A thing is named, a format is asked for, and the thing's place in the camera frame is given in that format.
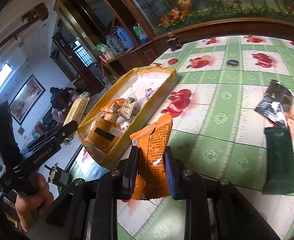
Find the person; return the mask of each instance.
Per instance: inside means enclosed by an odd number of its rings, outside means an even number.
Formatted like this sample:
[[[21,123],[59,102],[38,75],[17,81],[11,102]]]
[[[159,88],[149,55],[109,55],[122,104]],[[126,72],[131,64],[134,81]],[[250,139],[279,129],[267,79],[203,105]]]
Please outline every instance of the person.
[[[24,198],[17,195],[16,198],[15,208],[20,219],[19,226],[24,232],[27,232],[35,222],[31,212],[36,211],[42,215],[54,200],[53,194],[49,191],[49,184],[40,173],[38,173],[38,186],[39,190],[36,194]]]
[[[66,119],[67,110],[66,107],[70,107],[79,94],[71,89],[65,88],[50,88],[51,96],[51,104],[52,104],[52,117],[58,123],[63,123]]]
[[[69,92],[63,89],[51,87],[50,93],[52,94],[50,101],[52,107],[62,111],[65,108],[65,104],[68,104],[70,101]]]

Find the plastic bag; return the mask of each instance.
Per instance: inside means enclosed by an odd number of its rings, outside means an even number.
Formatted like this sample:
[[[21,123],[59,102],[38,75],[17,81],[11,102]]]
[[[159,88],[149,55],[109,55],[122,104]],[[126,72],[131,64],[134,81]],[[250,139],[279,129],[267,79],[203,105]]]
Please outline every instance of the plastic bag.
[[[121,114],[126,121],[132,121],[142,106],[145,104],[146,98],[141,98],[137,100],[135,93],[132,93],[125,101],[123,106],[119,109],[119,114]]]

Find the framed picture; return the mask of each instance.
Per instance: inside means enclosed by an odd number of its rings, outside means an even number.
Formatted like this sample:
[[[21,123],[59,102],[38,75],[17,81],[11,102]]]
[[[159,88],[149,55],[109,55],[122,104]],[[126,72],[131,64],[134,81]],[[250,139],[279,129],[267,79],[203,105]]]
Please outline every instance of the framed picture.
[[[10,103],[11,115],[19,125],[22,124],[31,108],[45,91],[34,75],[28,78]]]

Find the table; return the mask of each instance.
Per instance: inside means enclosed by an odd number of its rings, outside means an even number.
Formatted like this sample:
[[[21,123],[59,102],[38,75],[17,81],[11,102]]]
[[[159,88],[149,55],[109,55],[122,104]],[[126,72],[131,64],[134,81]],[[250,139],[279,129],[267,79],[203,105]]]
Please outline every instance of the table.
[[[169,65],[172,58],[178,62]],[[263,129],[271,124],[253,109],[272,79],[294,91],[294,42],[258,36],[217,37],[185,44],[175,52],[167,50],[154,62],[176,69],[180,81],[173,92],[191,91],[189,105],[173,118],[168,145],[175,158],[206,178],[228,178],[281,239],[290,239],[294,235],[294,193],[261,193],[266,175]],[[149,123],[170,104],[168,97]],[[294,148],[294,124],[289,125]],[[128,157],[130,148],[122,158]],[[71,168],[75,176],[91,180],[108,171],[91,158],[85,167],[82,155]],[[184,201],[170,197],[119,200],[117,211],[120,240],[183,239]]]

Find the black snack wrapper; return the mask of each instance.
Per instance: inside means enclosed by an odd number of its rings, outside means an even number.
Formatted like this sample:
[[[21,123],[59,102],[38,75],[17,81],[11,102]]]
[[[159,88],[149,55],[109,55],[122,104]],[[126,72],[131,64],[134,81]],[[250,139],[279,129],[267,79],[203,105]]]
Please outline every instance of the black snack wrapper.
[[[263,194],[294,192],[294,152],[290,131],[283,127],[266,127],[267,172]]]
[[[263,100],[255,108],[257,113],[267,117],[281,127],[287,127],[285,113],[290,113],[294,93],[277,80],[272,80]]]

